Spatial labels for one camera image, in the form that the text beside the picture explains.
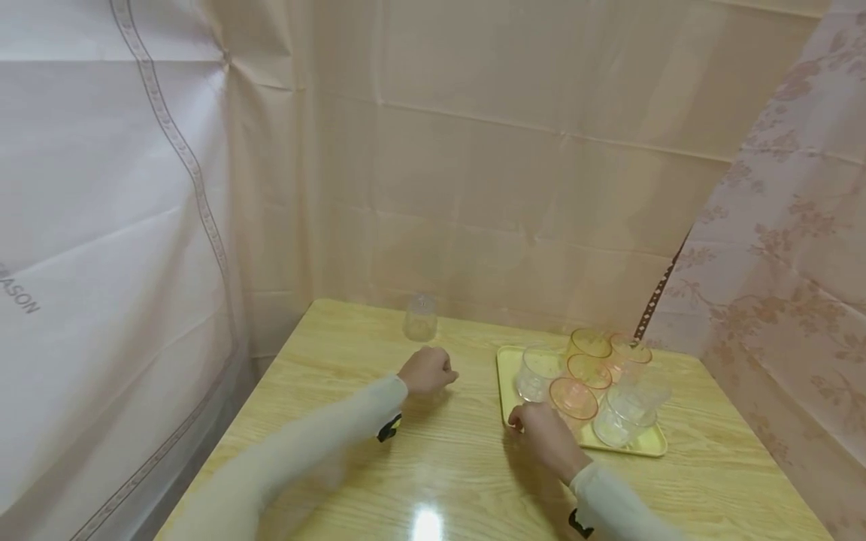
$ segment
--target upside-down glass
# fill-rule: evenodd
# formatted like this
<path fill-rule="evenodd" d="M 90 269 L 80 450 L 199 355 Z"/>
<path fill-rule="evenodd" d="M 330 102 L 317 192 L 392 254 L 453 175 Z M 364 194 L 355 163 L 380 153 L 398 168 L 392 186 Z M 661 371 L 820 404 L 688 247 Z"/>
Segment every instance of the upside-down glass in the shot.
<path fill-rule="evenodd" d="M 523 350 L 523 360 L 514 384 L 517 394 L 529 402 L 545 402 L 550 384 L 565 369 L 562 355 L 542 345 L 529 345 Z"/>
<path fill-rule="evenodd" d="M 414 342 L 427 342 L 436 336 L 436 301 L 419 293 L 412 297 L 406 308 L 403 334 Z"/>
<path fill-rule="evenodd" d="M 592 421 L 592 430 L 596 437 L 605 445 L 622 448 L 632 443 L 647 428 L 656 424 L 656 411 L 636 412 L 631 410 L 629 403 L 617 400 L 619 387 L 613 387 L 601 399 L 598 415 Z"/>
<path fill-rule="evenodd" d="M 565 363 L 568 373 L 577 381 L 589 387 L 598 398 L 613 384 L 613 376 L 604 360 L 578 353 L 568 358 Z"/>
<path fill-rule="evenodd" d="M 640 340 L 624 334 L 611 336 L 611 355 L 604 363 L 613 375 L 613 383 L 628 372 L 639 374 L 652 360 L 652 350 Z"/>
<path fill-rule="evenodd" d="M 656 424 L 659 406 L 670 398 L 670 384 L 658 369 L 628 372 L 602 399 L 592 428 L 614 448 L 634 441 Z"/>
<path fill-rule="evenodd" d="M 553 380 L 550 401 L 575 435 L 598 413 L 598 401 L 592 389 L 569 377 Z"/>
<path fill-rule="evenodd" d="M 610 337 L 595 329 L 577 329 L 568 340 L 566 356 L 584 353 L 590 357 L 608 357 L 611 354 Z"/>

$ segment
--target black cuff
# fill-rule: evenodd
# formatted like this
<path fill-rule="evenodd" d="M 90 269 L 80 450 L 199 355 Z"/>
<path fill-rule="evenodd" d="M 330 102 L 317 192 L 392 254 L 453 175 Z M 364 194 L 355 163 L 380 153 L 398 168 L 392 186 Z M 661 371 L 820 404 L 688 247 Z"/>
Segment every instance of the black cuff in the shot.
<path fill-rule="evenodd" d="M 401 419 L 403 419 L 403 414 L 398 413 L 397 416 L 391 420 L 391 422 L 384 425 L 382 427 L 382 429 L 379 430 L 379 433 L 376 436 L 376 439 L 379 440 L 379 442 L 381 443 L 385 440 L 393 438 L 394 435 L 397 434 L 397 429 L 400 427 L 400 420 Z"/>
<path fill-rule="evenodd" d="M 583 536 L 584 539 L 589 539 L 590 535 L 595 531 L 595 528 L 584 528 L 577 519 L 578 510 L 575 509 L 572 511 L 572 514 L 568 515 L 568 524 L 578 531 L 578 533 Z"/>

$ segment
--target white curtain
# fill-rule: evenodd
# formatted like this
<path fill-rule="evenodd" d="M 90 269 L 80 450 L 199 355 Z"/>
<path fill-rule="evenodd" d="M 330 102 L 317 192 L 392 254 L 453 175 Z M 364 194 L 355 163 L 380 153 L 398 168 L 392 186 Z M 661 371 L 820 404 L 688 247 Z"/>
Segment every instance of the white curtain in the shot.
<path fill-rule="evenodd" d="M 249 372 L 226 63 L 182 0 L 5 4 L 0 537 L 129 538 Z"/>

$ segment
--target curtain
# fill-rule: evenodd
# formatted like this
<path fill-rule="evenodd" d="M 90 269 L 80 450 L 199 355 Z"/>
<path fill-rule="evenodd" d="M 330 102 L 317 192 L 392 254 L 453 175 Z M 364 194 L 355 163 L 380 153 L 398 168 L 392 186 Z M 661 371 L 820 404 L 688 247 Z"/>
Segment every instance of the curtain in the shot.
<path fill-rule="evenodd" d="M 827 4 L 213 0 L 253 356 L 316 297 L 631 332 Z"/>
<path fill-rule="evenodd" d="M 4 539 L 152 528 L 251 385 L 223 51 L 131 4 L 0 18 Z"/>
<path fill-rule="evenodd" d="M 699 214 L 647 336 L 703 359 L 839 541 L 866 538 L 866 6 L 840 0 Z"/>

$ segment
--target right hand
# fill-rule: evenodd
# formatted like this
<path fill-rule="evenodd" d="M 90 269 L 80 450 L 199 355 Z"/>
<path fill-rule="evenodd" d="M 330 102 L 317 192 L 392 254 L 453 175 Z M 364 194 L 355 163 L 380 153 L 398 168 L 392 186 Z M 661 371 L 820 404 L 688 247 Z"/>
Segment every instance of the right hand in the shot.
<path fill-rule="evenodd" d="M 508 424 L 514 427 L 514 434 L 532 449 L 535 458 L 564 485 L 571 483 L 574 476 L 592 462 L 550 404 L 521 404 L 511 411 Z"/>
<path fill-rule="evenodd" d="M 451 356 L 441 347 L 422 347 L 409 357 L 397 377 L 410 395 L 430 395 L 457 381 L 460 374 L 451 369 Z"/>

